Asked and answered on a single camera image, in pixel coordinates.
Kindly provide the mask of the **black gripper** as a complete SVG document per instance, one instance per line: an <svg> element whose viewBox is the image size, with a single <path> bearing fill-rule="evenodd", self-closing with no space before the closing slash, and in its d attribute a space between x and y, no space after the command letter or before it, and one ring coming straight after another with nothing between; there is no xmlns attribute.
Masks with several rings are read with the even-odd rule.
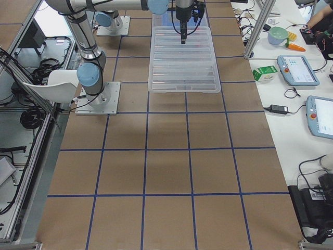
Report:
<svg viewBox="0 0 333 250"><path fill-rule="evenodd" d="M176 18L180 21L181 44L186 44L187 24L191 18L194 0L176 0Z"/></svg>

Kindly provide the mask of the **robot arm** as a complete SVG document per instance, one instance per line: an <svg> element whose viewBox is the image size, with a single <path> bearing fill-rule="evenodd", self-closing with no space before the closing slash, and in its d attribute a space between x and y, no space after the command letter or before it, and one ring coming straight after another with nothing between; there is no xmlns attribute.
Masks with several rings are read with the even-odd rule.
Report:
<svg viewBox="0 0 333 250"><path fill-rule="evenodd" d="M167 11L169 1L47 1L47 4L68 21L84 60L77 71L78 79L87 98L94 100L105 88L103 70L106 55L96 43L86 12L143 10L162 15Z"/></svg>
<svg viewBox="0 0 333 250"><path fill-rule="evenodd" d="M95 20L99 26L115 32L123 27L123 21L118 10L97 11Z"/></svg>

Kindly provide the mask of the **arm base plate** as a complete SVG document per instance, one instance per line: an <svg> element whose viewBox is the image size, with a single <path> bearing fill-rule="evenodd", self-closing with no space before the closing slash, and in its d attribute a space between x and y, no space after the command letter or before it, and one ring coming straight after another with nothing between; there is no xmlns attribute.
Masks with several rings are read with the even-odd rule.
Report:
<svg viewBox="0 0 333 250"><path fill-rule="evenodd" d="M86 97L78 100L79 108L75 109L76 115L116 115L118 111L119 95L121 82L105 82L104 90L94 97L86 95L83 87L81 87L80 95Z"/></svg>
<svg viewBox="0 0 333 250"><path fill-rule="evenodd" d="M130 16L111 18L104 13L98 13L96 21L99 25L97 36L126 36L129 33Z"/></svg>

